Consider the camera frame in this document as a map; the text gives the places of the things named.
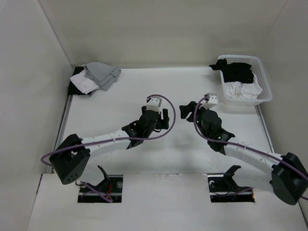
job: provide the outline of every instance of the gray towel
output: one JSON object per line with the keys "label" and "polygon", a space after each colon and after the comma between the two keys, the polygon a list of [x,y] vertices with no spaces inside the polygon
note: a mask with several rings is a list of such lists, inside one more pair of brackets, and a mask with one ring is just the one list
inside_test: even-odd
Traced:
{"label": "gray towel", "polygon": [[87,71],[85,77],[93,80],[103,90],[108,90],[121,74],[120,68],[99,62],[85,65],[85,70]]}

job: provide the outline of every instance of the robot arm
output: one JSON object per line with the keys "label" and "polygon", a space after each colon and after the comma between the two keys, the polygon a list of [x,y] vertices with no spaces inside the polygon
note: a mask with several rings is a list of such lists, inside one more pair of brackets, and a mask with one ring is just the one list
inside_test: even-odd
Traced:
{"label": "robot arm", "polygon": [[169,129],[168,110],[161,112],[160,97],[152,97],[147,101],[147,105],[141,108],[142,115],[122,129],[106,135],[97,137],[82,138],[77,134],[69,135],[57,149],[62,149],[78,144],[93,143],[96,141],[111,140],[92,146],[78,147],[68,151],[53,154],[49,161],[55,172],[59,176],[62,184],[70,184],[79,179],[85,170],[90,158],[109,153],[115,150],[125,150],[136,147],[143,143],[153,131],[160,132],[162,129]]}
{"label": "robot arm", "polygon": [[[208,145],[215,152],[237,158],[261,170],[258,174],[255,172],[247,173],[247,171],[240,169],[241,166],[232,166],[223,174],[224,182],[228,185],[230,191],[237,192],[239,186],[250,186],[274,193],[287,204],[295,205],[308,188],[308,182],[279,161],[248,150],[247,147],[251,147],[250,144],[238,142],[234,134],[222,128],[222,121],[217,113],[210,110],[217,104],[217,96],[215,94],[206,96],[205,102],[197,109],[196,123],[202,135],[210,139],[207,141]],[[196,106],[196,102],[190,102],[187,106],[180,106],[181,119],[193,122],[193,112]],[[244,147],[220,143],[220,141],[240,143]],[[289,163],[308,176],[295,154],[270,153],[270,155]]]}

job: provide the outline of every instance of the white floor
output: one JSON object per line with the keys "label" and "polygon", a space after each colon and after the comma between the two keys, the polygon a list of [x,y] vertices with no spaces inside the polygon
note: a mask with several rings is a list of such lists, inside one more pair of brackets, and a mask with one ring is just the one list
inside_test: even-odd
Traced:
{"label": "white floor", "polygon": [[[155,93],[174,103],[174,130],[162,139],[89,161],[97,180],[101,180],[97,165],[108,174],[124,173],[121,204],[77,204],[77,186],[62,185],[55,174],[44,175],[28,230],[307,230],[299,205],[287,205],[269,192],[254,190],[256,203],[210,202],[203,173],[225,172],[232,165],[241,165],[243,172],[258,170],[212,151],[193,124],[180,119],[180,105],[208,92],[218,94],[220,102],[213,110],[227,131],[270,150],[255,108],[224,105],[219,74],[209,68],[124,69],[108,92],[99,91],[90,98],[74,96],[64,138],[72,133],[89,137],[118,130],[137,120],[146,96]],[[163,107],[169,109],[172,120],[171,108],[166,102]]]}

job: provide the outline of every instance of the laundry basket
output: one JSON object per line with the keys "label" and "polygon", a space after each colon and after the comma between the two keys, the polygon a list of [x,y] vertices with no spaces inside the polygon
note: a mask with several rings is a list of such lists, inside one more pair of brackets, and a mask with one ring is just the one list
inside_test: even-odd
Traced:
{"label": "laundry basket", "polygon": [[233,99],[229,97],[226,93],[225,81],[223,79],[223,73],[220,71],[222,89],[224,94],[224,102],[225,104],[235,104],[235,105],[258,105],[262,102],[271,101],[273,96],[271,94],[270,85],[267,80],[264,66],[261,61],[254,56],[247,55],[221,55],[218,59],[226,59],[228,64],[231,63],[247,63],[250,64],[251,70],[256,74],[258,79],[258,84],[262,88],[261,94],[258,95],[258,98],[255,100],[249,99]]}

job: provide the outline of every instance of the folded white towel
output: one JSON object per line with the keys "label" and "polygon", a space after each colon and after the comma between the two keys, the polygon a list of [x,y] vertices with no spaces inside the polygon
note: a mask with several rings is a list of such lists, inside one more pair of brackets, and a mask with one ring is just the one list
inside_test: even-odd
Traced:
{"label": "folded white towel", "polygon": [[84,94],[99,88],[95,82],[85,77],[86,72],[86,70],[83,70],[79,74],[70,77],[71,82]]}

